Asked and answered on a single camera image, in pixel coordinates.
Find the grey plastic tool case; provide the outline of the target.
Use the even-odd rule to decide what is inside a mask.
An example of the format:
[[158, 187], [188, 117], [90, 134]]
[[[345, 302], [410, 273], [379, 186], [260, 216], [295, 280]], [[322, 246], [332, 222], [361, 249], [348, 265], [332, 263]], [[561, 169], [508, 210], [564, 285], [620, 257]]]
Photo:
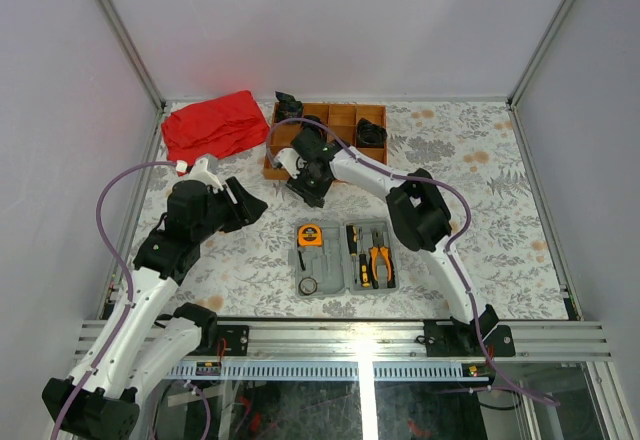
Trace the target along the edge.
[[[306, 269], [302, 270], [299, 264], [297, 252], [297, 232], [298, 228], [305, 224], [318, 225], [323, 234], [323, 245], [321, 248], [304, 253]], [[354, 224], [357, 236], [358, 229], [361, 228], [364, 236], [364, 249], [367, 254], [368, 269], [371, 286], [363, 288], [359, 279], [358, 284], [354, 283], [354, 272], [351, 258], [347, 247], [346, 225]], [[384, 283], [375, 288], [372, 283], [372, 274], [369, 267], [369, 250], [372, 247], [372, 230], [378, 229], [384, 235], [385, 244], [390, 248], [392, 261], [395, 270], [396, 287], [388, 289]], [[393, 258], [393, 248], [396, 246], [391, 224], [383, 218], [363, 219], [351, 222], [336, 221], [311, 221], [301, 222], [294, 227], [294, 245], [289, 254], [289, 262], [294, 272], [294, 289], [298, 297], [303, 299], [320, 299], [333, 296], [340, 296], [345, 293], [354, 295], [384, 295], [398, 290], [400, 280], [398, 279], [398, 263]], [[318, 282], [318, 289], [314, 295], [302, 296], [298, 292], [298, 283], [304, 277], [312, 277]]]

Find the orange tape measure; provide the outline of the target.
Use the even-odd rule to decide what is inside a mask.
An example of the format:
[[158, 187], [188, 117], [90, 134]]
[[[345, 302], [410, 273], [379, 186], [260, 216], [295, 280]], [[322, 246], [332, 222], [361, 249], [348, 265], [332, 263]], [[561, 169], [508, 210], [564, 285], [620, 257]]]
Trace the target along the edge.
[[297, 252], [299, 264], [302, 270], [306, 269], [304, 253], [314, 251], [323, 245], [323, 234], [321, 228], [316, 224], [305, 224], [298, 228], [297, 232]]

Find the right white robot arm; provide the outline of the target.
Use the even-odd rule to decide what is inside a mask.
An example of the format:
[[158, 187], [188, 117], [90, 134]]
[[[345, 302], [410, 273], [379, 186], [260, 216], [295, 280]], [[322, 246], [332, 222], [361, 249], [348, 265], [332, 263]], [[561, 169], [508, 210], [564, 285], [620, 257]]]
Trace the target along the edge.
[[288, 186], [306, 204], [321, 207], [335, 181], [357, 186], [383, 200], [397, 240], [421, 255], [449, 302], [458, 324], [456, 342], [467, 354], [488, 347], [499, 323], [493, 306], [476, 291], [457, 251], [456, 240], [470, 225], [466, 200], [424, 169], [395, 170], [339, 139], [325, 142], [304, 129], [272, 163], [289, 174]]

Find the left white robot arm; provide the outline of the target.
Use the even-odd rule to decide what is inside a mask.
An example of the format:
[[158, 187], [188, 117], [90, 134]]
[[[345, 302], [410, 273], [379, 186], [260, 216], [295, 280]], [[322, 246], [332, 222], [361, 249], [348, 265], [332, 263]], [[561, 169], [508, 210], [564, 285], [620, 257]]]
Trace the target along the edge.
[[52, 378], [43, 389], [55, 433], [128, 438], [142, 404], [178, 361], [217, 347], [217, 315], [195, 303], [178, 307], [150, 347], [142, 344], [199, 260], [202, 244], [217, 232], [254, 224], [267, 207], [234, 177], [220, 186], [194, 178], [173, 186], [167, 210], [138, 249], [98, 338], [67, 378]]

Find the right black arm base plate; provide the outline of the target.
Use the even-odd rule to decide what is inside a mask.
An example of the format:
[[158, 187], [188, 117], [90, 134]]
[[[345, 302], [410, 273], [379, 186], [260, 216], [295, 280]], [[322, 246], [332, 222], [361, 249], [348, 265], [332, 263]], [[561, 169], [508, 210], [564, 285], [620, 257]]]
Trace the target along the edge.
[[[511, 358], [516, 355], [512, 330], [506, 324], [492, 320], [480, 321], [480, 332], [487, 353], [492, 357]], [[457, 320], [424, 322], [426, 352], [429, 357], [483, 357], [473, 323]]]

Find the black yellow phillips screwdriver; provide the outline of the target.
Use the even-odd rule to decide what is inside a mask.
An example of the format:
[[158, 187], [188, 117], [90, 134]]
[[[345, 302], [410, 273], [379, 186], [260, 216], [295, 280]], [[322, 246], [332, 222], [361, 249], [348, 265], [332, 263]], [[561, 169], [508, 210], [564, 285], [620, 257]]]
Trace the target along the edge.
[[357, 236], [357, 231], [354, 224], [346, 225], [346, 237], [347, 237], [348, 252], [351, 258], [351, 263], [352, 263], [353, 272], [354, 272], [354, 283], [358, 284], [360, 279], [359, 259], [358, 259], [358, 236]]

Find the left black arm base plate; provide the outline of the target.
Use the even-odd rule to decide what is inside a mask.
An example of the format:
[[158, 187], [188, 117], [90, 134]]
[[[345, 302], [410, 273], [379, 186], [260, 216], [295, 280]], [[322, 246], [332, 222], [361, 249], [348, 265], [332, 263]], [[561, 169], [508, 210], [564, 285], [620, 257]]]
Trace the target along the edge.
[[248, 353], [250, 327], [248, 325], [220, 325], [216, 336], [197, 350], [200, 356], [244, 357]]

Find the orange handled pliers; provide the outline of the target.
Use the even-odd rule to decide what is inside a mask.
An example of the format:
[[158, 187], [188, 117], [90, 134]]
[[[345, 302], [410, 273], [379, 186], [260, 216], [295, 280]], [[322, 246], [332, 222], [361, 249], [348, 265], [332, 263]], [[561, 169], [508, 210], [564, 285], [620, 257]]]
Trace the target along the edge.
[[393, 289], [396, 287], [396, 280], [390, 248], [385, 244], [384, 235], [380, 230], [373, 229], [371, 236], [369, 267], [373, 286], [378, 288], [384, 283], [388, 289]]

